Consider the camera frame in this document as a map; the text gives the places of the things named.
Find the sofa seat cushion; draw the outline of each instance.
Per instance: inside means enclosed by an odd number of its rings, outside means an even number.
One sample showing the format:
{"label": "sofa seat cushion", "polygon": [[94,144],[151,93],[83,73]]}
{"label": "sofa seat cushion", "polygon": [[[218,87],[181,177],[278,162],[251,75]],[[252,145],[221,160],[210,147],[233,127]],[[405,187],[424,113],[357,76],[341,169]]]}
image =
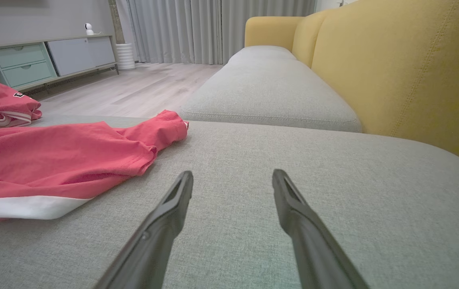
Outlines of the sofa seat cushion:
{"label": "sofa seat cushion", "polygon": [[290,59],[297,60],[296,57],[288,51],[288,49],[272,45],[249,46],[242,48],[238,53],[235,53],[228,63],[247,63],[249,61],[263,61],[274,59]]}
{"label": "sofa seat cushion", "polygon": [[260,55],[260,48],[268,51],[269,46],[246,47],[235,54],[234,62],[215,73],[181,107],[180,116],[361,132],[350,106],[302,62],[280,57],[243,60],[251,53]]}
{"label": "sofa seat cushion", "polygon": [[[138,118],[53,117],[37,126]],[[284,169],[371,289],[459,288],[459,157],[420,142],[196,122],[132,178],[56,220],[0,222],[0,288],[92,288],[176,176],[192,199],[164,289],[299,289],[272,172]]]}

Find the drawer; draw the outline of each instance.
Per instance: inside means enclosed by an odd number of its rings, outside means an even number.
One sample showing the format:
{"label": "drawer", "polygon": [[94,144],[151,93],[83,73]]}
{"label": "drawer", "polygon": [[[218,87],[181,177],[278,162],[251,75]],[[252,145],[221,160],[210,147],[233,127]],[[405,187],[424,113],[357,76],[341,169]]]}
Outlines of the drawer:
{"label": "drawer", "polygon": [[0,49],[1,68],[25,64],[29,62],[35,62],[44,59],[44,53],[42,52],[40,44]]}
{"label": "drawer", "polygon": [[11,87],[51,77],[47,62],[8,69],[3,74]]}

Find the white vase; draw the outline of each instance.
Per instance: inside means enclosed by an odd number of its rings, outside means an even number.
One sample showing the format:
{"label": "white vase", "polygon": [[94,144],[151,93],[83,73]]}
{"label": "white vase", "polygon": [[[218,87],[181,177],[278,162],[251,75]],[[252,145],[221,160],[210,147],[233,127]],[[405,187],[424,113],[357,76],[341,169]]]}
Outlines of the white vase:
{"label": "white vase", "polygon": [[130,71],[135,69],[135,61],[133,58],[133,47],[131,43],[116,44],[117,56],[119,62],[117,67],[120,71]]}

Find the gray curtain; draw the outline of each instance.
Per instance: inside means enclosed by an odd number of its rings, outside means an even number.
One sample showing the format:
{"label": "gray curtain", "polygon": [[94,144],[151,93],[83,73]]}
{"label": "gray curtain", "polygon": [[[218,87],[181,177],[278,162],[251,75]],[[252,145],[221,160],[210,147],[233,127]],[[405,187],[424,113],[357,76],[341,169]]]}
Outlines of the gray curtain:
{"label": "gray curtain", "polygon": [[306,16],[315,0],[128,0],[141,61],[226,64],[253,16]]}
{"label": "gray curtain", "polygon": [[222,59],[244,47],[246,21],[254,16],[307,16],[315,0],[222,0]]}

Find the wooden floor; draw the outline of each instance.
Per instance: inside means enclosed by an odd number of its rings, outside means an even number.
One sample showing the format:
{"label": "wooden floor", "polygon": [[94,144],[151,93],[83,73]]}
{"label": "wooden floor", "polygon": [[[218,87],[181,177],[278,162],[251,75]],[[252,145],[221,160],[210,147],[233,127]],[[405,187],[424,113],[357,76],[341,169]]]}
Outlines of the wooden floor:
{"label": "wooden floor", "polygon": [[29,96],[46,114],[154,117],[178,108],[222,65],[138,63],[134,71],[107,71]]}

